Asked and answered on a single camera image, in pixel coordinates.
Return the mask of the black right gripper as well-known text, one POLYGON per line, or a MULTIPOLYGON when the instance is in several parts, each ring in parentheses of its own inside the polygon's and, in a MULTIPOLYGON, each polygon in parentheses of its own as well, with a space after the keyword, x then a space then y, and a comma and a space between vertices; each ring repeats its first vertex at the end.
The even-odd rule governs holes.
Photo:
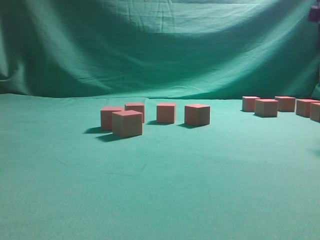
POLYGON ((312 5, 308 12, 308 21, 319 23, 320 22, 320 6, 312 5))

